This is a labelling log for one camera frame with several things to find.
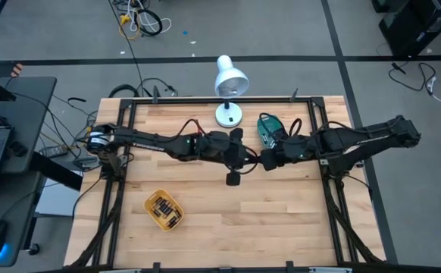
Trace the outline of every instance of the desk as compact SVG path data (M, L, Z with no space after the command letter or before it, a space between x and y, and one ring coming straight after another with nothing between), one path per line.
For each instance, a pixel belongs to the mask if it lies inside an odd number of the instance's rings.
M261 151L256 122L262 111L278 116L286 126L301 118L300 133L313 131L308 106L288 100L239 104L244 113L239 126L244 129L243 143ZM324 97L324 101L330 121L350 125L342 96ZM97 123L115 124L119 104L120 99L103 99ZM217 103L140 105L134 127L169 136L176 134L188 118L196 118L206 131L230 131L217 125L216 107ZM195 126L189 125L183 133L194 131ZM179 162L142 149L131 152L135 159L127 172L115 268L151 268L153 262L160 262L162 268L283 267L286 261L294 261L295 266L336 265L317 162L286 165L270 172L258 166L242 176L240 186L228 187L228 171L223 165ZM351 175L364 180L361 169L352 170ZM99 171L86 174L81 192L98 176ZM344 181L353 228L373 253L384 259L367 188L350 178ZM186 213L179 227L167 233L143 209L144 201L160 188L169 192ZM105 183L101 182L77 206L65 265L77 259L96 232L104 190ZM343 255L349 260L341 228L339 233ZM106 263L108 242L108 238L103 240L100 264Z
M0 85L5 86L9 79L0 78ZM48 105L56 81L54 77L18 77L10 81L7 90L31 96ZM35 223L33 213L39 201L40 192L30 194L19 203L15 203L25 195L40 190L44 184L42 174L48 176L47 174L53 171L53 168L59 169L62 177L64 174L74 177L74 179L61 182L69 187L74 186L77 189L80 187L81 176L75 175L34 152L45 113L43 105L21 96L17 96L15 102L0 102L0 115L14 127L11 140L20 142L28 150L23 157L11 156L5 159L0 174L0 217L11 206L14 206L13 211L5 218L8 222L5 244L8 247L5 255L0 257L0 267L12 266L17 260L19 251L28 249Z

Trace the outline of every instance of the small box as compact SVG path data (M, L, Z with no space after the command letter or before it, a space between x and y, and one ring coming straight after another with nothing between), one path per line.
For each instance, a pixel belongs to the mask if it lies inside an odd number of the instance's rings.
M182 215L181 217L178 217L175 213L168 213L167 217L158 217L153 213L153 210L156 206L158 206L157 200L159 198L162 198L161 201L164 204L167 204L170 207L170 212L172 212L174 209L177 209L179 213ZM171 231L173 230L183 219L183 216L185 213L183 212L183 209L179 206L177 201L168 194L165 190L156 190L146 201L144 204L144 208L146 212L152 217L153 221L157 223L157 225L163 230L163 231ZM169 221L173 218L177 218L177 223L169 227Z

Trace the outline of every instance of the black desk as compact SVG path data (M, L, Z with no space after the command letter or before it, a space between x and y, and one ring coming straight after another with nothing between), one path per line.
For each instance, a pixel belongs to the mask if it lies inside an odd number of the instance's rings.
M5 86L8 80L0 78L0 84ZM7 89L48 105L56 81L54 77L18 77L11 80ZM0 175L0 217L25 195L40 191L45 183L43 174L66 186L80 188L81 176L34 152L45 114L43 105L21 96L17 96L15 102L0 102L0 115L14 127L12 141L18 141L28 149L25 156L12 156L3 164L3 174ZM33 214L38 201L39 193L30 194L7 214L6 249L4 255L0 256L0 267L12 266L19 251L30 242L35 225Z

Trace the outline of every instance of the orange bin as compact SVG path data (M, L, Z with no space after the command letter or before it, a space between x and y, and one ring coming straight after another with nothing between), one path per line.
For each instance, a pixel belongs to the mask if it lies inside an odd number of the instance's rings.
M165 206L172 209L168 215L161 211L161 207L164 208ZM165 190L156 190L150 198L145 201L144 208L163 231L173 230L183 220L183 209ZM176 217L176 223L169 226L169 222L174 217Z

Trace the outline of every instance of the lamp base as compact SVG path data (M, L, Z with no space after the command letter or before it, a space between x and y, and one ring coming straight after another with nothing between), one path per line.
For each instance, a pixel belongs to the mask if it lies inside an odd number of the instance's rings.
M215 120L224 128L235 127L241 123L242 110L232 102L229 102L229 109L226 109L224 104L219 105L215 111Z

